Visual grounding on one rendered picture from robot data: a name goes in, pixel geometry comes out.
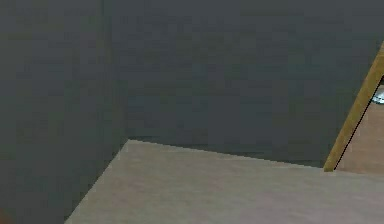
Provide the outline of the silver round door knob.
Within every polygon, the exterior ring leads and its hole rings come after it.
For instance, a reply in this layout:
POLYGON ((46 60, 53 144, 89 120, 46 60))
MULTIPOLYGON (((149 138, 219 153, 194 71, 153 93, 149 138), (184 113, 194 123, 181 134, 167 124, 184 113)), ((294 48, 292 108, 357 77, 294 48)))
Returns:
POLYGON ((384 85, 380 85, 376 90, 372 101, 376 104, 384 104, 384 85))

